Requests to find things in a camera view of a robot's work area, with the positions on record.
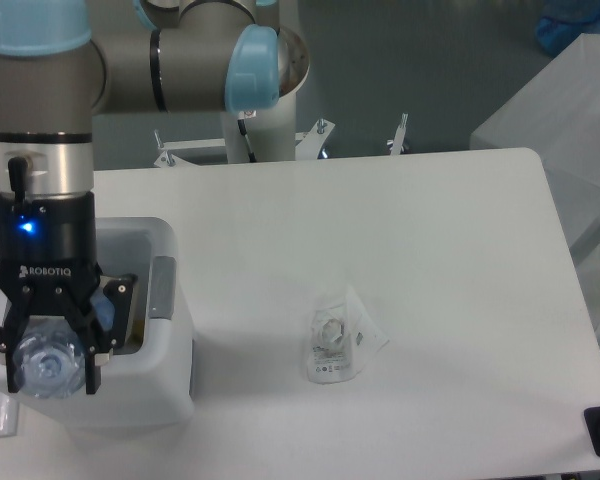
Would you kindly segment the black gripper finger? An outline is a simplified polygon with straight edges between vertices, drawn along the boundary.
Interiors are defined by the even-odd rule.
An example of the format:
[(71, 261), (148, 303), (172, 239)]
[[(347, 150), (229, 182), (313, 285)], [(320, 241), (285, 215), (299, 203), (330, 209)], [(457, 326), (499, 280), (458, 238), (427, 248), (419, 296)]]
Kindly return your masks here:
[(104, 284), (69, 293), (69, 326), (85, 352), (85, 392), (95, 395), (101, 385), (99, 355), (125, 346), (137, 306), (138, 276), (104, 277)]
[(0, 354), (4, 357), (7, 389), (13, 394), (20, 391), (14, 355), (29, 323), (32, 298), (33, 289), (29, 285), (24, 284), (17, 288), (15, 299), (11, 301), (3, 324), (0, 325)]

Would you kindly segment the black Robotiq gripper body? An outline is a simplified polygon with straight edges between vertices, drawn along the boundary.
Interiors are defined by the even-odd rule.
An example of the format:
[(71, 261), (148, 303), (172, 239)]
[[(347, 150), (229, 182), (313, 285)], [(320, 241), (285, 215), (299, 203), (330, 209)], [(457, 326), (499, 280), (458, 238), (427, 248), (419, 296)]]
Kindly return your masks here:
[(0, 290), (6, 315), (17, 308), (26, 317), (60, 317), (56, 289), (78, 311), (97, 318), (91, 297), (100, 286), (97, 265), (95, 196), (91, 192), (57, 198), (0, 193)]

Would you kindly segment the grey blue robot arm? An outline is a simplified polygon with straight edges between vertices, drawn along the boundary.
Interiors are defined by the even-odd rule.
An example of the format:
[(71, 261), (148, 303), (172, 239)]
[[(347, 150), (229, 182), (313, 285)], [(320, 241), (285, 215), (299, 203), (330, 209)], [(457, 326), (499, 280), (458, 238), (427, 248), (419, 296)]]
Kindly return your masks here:
[(266, 1), (138, 1), (138, 37), (95, 39), (83, 1), (0, 1), (0, 321), (7, 388), (29, 321), (57, 317), (84, 351), (120, 347), (134, 277), (104, 281), (96, 253), (92, 119), (100, 113), (241, 111), (281, 95)]

